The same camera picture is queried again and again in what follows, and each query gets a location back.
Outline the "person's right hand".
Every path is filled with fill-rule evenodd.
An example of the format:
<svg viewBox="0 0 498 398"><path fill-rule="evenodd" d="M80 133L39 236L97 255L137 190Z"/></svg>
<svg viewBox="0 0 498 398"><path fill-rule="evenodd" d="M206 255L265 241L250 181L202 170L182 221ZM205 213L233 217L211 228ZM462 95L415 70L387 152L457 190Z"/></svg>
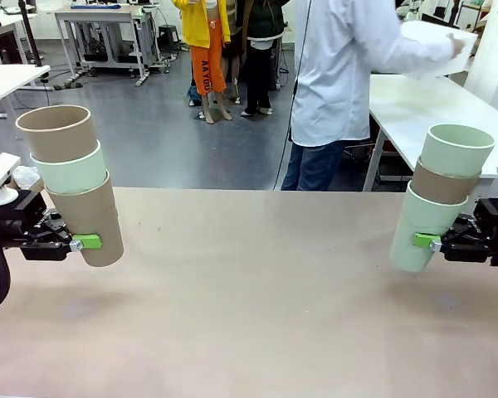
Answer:
<svg viewBox="0 0 498 398"><path fill-rule="evenodd" d="M465 49L466 41L456 37L454 34L448 36L452 42L452 59L457 58Z"/></svg>

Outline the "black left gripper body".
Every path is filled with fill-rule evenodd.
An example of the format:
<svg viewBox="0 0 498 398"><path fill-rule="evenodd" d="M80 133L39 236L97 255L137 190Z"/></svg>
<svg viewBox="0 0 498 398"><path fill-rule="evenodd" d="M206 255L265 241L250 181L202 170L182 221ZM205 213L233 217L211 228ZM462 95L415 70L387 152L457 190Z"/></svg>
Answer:
<svg viewBox="0 0 498 398"><path fill-rule="evenodd" d="M26 260L63 261L70 252L52 249L56 232L45 225L50 209L40 192L17 190L18 198L0 206L0 244L17 247Z"/></svg>

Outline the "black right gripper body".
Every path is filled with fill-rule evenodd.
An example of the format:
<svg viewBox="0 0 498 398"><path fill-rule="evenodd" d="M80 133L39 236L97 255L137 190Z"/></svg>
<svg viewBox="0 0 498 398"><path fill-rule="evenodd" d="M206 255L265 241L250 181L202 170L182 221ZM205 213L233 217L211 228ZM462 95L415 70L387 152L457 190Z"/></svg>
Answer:
<svg viewBox="0 0 498 398"><path fill-rule="evenodd" d="M472 214L478 233L454 235L461 246L443 253L444 259L453 262L486 263L498 267L498 198L480 199Z"/></svg>

